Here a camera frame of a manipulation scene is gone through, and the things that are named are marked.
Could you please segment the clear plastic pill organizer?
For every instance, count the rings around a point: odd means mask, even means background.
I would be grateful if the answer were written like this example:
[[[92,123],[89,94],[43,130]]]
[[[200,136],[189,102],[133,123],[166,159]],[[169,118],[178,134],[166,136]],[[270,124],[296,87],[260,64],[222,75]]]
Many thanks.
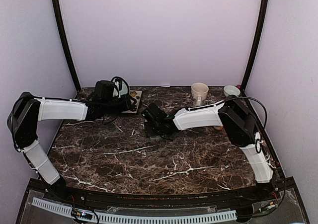
[[[159,141],[159,140],[161,140],[161,137],[160,136],[151,136],[151,137],[149,137],[149,139],[151,141]]]

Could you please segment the orange pill bottle grey cap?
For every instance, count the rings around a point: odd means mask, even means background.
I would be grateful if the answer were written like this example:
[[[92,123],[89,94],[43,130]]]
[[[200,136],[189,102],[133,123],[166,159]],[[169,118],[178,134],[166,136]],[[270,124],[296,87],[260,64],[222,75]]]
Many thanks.
[[[220,130],[223,129],[223,126],[214,126],[213,128],[214,128],[215,130],[219,130],[219,131],[220,131]]]

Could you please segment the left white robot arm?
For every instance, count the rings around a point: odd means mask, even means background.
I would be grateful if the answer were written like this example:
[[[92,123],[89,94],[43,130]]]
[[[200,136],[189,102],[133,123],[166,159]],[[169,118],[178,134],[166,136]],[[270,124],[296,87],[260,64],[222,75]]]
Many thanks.
[[[130,94],[111,98],[91,94],[86,99],[65,99],[23,92],[8,115],[7,127],[15,150],[23,153],[44,182],[52,186],[51,195],[59,202],[66,202],[70,198],[70,191],[59,183],[63,178],[40,144],[38,135],[44,131],[40,126],[58,126],[64,120],[94,121],[108,114],[130,111],[136,107],[136,103]]]

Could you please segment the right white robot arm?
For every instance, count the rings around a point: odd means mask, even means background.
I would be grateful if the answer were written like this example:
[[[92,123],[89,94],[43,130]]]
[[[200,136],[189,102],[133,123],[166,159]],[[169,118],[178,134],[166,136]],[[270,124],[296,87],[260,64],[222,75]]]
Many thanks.
[[[155,135],[171,135],[177,131],[198,127],[222,127],[229,141],[245,154],[259,186],[253,196],[264,201],[273,192],[269,183],[273,177],[269,159],[262,150],[262,137],[256,126],[256,117],[242,102],[231,95],[228,99],[199,107],[186,107],[165,113],[155,103],[150,104],[142,116]]]

